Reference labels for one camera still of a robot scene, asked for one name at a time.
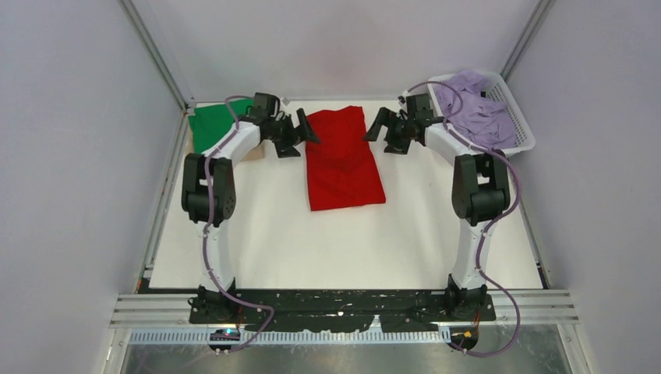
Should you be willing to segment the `red t shirt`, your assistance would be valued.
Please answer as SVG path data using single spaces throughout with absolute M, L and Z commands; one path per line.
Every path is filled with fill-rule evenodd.
M 386 203 L 366 134 L 363 108 L 347 106 L 307 116 L 319 143 L 307 143 L 306 181 L 312 211 Z

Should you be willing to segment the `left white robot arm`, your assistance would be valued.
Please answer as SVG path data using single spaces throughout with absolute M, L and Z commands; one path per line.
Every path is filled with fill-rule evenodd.
M 284 110 L 283 100 L 273 94 L 255 93 L 252 103 L 238 113 L 232 102 L 224 106 L 232 122 L 228 132 L 209 150 L 191 153 L 184 160 L 181 205 L 197 226 L 201 238 L 203 277 L 196 296 L 189 299 L 190 321 L 236 323 L 242 312 L 255 310 L 269 322 L 274 308 L 241 299 L 229 259 L 228 222 L 237 206 L 234 168 L 263 141 L 273 143 L 280 158 L 297 157 L 301 143 L 319 143 L 305 111 Z

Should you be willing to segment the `folded green t shirt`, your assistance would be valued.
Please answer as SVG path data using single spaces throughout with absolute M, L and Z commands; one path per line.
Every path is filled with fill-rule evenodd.
M 234 118 L 226 104 L 198 106 L 189 116 L 193 152 L 203 153 L 222 140 L 234 125 Z

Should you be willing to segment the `right aluminium frame post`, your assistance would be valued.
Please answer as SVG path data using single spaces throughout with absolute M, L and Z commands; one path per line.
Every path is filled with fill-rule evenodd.
M 500 71 L 500 75 L 505 81 L 508 81 L 511 78 L 523 55 L 532 44 L 536 34 L 539 32 L 539 29 L 556 2 L 556 0 L 539 0 L 536 2 L 522 32 L 511 50 L 511 53 L 508 55 L 504 67 Z

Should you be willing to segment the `aluminium frame post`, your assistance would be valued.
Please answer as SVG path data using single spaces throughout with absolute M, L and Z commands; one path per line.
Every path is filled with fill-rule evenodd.
M 147 50 L 171 95 L 185 114 L 192 114 L 197 101 L 168 43 L 164 28 L 149 1 L 119 0 L 129 22 Z
M 505 81 L 508 81 L 511 78 L 523 55 L 532 44 L 536 34 L 539 32 L 539 29 L 556 2 L 556 0 L 539 0 L 536 2 L 522 32 L 511 50 L 511 53 L 508 55 L 504 67 L 500 71 L 500 75 Z

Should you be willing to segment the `aluminium front rail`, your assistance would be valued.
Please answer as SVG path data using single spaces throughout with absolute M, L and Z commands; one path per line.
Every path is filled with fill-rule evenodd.
M 577 325 L 580 323 L 570 293 L 553 289 L 512 290 L 518 308 L 501 291 L 491 293 L 492 301 L 482 313 L 480 324 L 514 325 L 516 315 L 525 325 Z M 114 329 L 188 327 L 191 294 L 120 295 L 109 326 Z

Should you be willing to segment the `lilac t shirt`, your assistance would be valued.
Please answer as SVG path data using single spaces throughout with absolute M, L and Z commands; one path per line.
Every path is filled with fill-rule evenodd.
M 507 104 L 482 97 L 490 81 L 474 70 L 463 70 L 436 85 L 434 94 L 444 116 L 466 139 L 485 148 L 515 147 L 515 124 Z

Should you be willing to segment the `left aluminium frame post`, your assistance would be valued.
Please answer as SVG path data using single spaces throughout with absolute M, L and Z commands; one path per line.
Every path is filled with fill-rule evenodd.
M 164 28 L 149 1 L 119 0 L 129 22 L 147 50 L 171 95 L 185 114 L 192 114 L 197 101 L 168 43 Z

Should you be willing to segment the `white plastic basket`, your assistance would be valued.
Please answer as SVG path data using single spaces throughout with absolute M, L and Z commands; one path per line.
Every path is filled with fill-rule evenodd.
M 496 72 L 489 72 L 485 70 L 475 70 L 475 69 L 465 69 L 465 70 L 474 70 L 476 72 L 479 72 L 483 74 L 490 81 L 486 86 L 485 90 L 481 93 L 481 96 L 487 97 L 494 101 L 502 101 L 506 103 L 507 113 L 509 114 L 510 118 L 515 124 L 515 131 L 516 131 L 515 147 L 509 149 L 503 149 L 503 150 L 501 149 L 495 149 L 495 150 L 499 150 L 503 152 L 508 157 L 514 156 L 517 153 L 522 153 L 527 150 L 531 150 L 536 144 L 535 137 L 533 136 L 532 130 L 529 128 L 528 123 L 521 112 L 521 109 L 517 105 L 512 93 L 510 92 L 507 84 L 504 82 L 504 79 L 501 77 L 501 75 Z M 443 113 L 440 109 L 440 105 L 438 104 L 437 98 L 435 97 L 434 87 L 436 85 L 443 86 L 447 79 L 450 79 L 452 76 L 455 76 L 458 73 L 444 74 L 441 76 L 434 76 L 428 79 L 426 88 L 429 91 L 429 95 L 433 103 L 435 115 L 442 116 Z M 464 136 L 462 136 L 459 132 L 457 132 L 454 126 L 448 120 L 447 120 L 447 125 L 450 126 L 451 129 L 453 129 L 454 132 L 462 138 L 462 141 L 458 141 L 455 136 L 450 137 L 451 141 L 459 144 L 459 146 L 462 146 L 463 143 L 471 143 L 472 146 L 477 146 L 484 149 L 492 149 L 492 148 L 485 148 L 482 146 L 478 146 L 472 143 Z

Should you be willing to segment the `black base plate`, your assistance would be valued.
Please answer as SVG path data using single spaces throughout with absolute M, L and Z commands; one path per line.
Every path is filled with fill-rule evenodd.
M 191 324 L 229 324 L 256 332 L 426 332 L 436 323 L 493 322 L 491 296 L 481 305 L 453 305 L 437 290 L 238 289 L 227 298 L 199 288 L 188 298 Z

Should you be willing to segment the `folded beige t shirt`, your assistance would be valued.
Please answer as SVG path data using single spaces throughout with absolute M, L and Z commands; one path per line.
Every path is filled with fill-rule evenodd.
M 185 154 L 193 153 L 194 152 L 194 147 L 191 142 L 188 142 L 185 148 Z M 247 161 L 258 161 L 262 160 L 265 158 L 265 150 L 263 144 L 260 144 L 259 146 L 256 146 L 255 148 L 251 149 L 242 159 L 241 162 L 247 162 Z

